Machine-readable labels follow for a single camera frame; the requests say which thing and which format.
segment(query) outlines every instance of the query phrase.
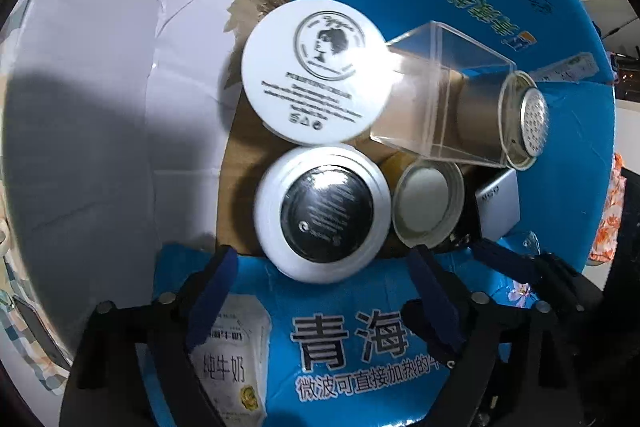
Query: white round lid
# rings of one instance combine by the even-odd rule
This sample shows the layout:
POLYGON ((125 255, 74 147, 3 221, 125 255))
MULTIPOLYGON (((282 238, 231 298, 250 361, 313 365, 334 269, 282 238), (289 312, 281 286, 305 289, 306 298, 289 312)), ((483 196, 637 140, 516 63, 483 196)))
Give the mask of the white round lid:
POLYGON ((368 129, 393 83, 385 39, 333 0, 297 0, 258 23, 242 54, 242 84, 268 128, 298 144, 332 144, 368 129))
POLYGON ((284 275, 338 282, 369 264, 385 242, 391 196, 382 172, 348 145, 299 147, 258 186, 258 241, 284 275))

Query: round black label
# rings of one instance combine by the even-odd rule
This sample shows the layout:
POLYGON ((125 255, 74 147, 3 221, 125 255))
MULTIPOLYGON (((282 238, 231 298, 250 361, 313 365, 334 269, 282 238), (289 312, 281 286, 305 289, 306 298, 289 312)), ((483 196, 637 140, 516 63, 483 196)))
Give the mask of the round black label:
POLYGON ((335 263, 355 252, 373 223, 373 197, 355 172, 324 165, 305 172, 282 202, 287 244, 314 263, 335 263))

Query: round metal lid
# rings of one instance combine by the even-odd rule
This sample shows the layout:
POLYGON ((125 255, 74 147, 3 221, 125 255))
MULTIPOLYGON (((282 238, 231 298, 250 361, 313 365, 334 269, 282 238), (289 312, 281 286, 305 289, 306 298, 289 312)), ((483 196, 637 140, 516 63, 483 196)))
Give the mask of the round metal lid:
POLYGON ((520 129, 524 149, 534 158, 540 156, 545 148, 548 119, 545 97, 535 87, 527 89, 520 106, 520 129))

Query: clear plastic container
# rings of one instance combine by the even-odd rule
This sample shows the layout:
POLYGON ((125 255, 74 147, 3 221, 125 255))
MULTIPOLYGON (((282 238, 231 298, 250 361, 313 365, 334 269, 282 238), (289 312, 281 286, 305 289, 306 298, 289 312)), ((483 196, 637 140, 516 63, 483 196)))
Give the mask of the clear plastic container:
POLYGON ((440 22, 388 43, 398 74, 371 138, 438 161, 508 165, 505 79, 516 64, 440 22))

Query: woman silhouette logo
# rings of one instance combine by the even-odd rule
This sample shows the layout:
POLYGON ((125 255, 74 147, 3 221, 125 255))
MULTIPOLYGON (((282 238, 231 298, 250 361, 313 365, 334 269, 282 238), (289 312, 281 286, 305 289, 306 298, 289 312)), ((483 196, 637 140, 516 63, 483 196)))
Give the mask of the woman silhouette logo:
POLYGON ((295 45, 306 71, 323 80, 343 80, 356 71, 350 51, 364 47, 364 34, 342 13, 317 12, 298 26, 295 45))

